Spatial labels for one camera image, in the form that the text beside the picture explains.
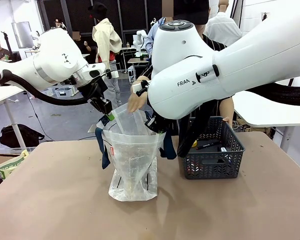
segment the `transparent plastic bag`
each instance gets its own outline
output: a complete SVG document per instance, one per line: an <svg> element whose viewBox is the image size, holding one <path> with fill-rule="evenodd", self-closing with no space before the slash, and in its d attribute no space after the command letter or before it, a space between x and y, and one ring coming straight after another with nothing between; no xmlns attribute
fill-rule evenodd
<svg viewBox="0 0 300 240"><path fill-rule="evenodd" d="M109 195L118 201L146 201L157 196L157 152L165 134L145 126L142 111L127 112L127 104L112 111L114 120L103 126L102 139L115 171Z"/></svg>

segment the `gray storage basket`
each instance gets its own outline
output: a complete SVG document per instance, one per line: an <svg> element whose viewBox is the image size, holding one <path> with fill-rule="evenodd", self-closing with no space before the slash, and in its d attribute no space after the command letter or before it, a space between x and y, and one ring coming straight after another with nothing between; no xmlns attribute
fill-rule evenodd
<svg viewBox="0 0 300 240"><path fill-rule="evenodd" d="M185 177L190 180L236 178L245 148L222 117L217 116L209 119L207 128L198 138L198 146L200 141L207 143L210 140L221 141L222 147L226 147L227 152L218 152L215 148L214 150L211 148L202 150L192 148L183 159Z"/></svg>

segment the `blue shirt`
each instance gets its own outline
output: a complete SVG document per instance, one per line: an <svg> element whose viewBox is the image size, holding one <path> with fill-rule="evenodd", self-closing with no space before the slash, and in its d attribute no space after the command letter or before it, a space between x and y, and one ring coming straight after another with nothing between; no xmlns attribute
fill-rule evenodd
<svg viewBox="0 0 300 240"><path fill-rule="evenodd" d="M150 29L147 37L144 39L145 44L145 50L149 54L149 57L152 55L152 45L155 40L156 33L158 31L158 28L165 23L166 18L162 17L157 21Z"/></svg>

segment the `gray pants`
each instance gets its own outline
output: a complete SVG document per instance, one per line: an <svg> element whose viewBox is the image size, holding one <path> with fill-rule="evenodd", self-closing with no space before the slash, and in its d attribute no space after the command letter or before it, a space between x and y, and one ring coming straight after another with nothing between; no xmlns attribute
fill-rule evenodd
<svg viewBox="0 0 300 240"><path fill-rule="evenodd" d="M110 62L110 69L112 71L117 71L117 66L116 66L116 60L113 60ZM105 78L104 82L108 89L103 93L104 98L108 99L111 101L112 109L116 109L121 105L121 100L120 100L120 88L118 85L118 79L117 78Z"/></svg>

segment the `black backpack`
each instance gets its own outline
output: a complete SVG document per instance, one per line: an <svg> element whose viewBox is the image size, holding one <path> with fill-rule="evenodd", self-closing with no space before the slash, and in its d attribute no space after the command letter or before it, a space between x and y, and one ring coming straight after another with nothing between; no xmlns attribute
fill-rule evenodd
<svg viewBox="0 0 300 240"><path fill-rule="evenodd" d="M24 140L26 147L36 147L39 145L39 140L43 140L45 138L40 132L37 132L30 127L18 124L19 130L21 132L21 136ZM18 142L17 136L15 134L12 126L5 126L1 129L1 137L0 143L8 146L9 148L20 148L20 144Z"/></svg>

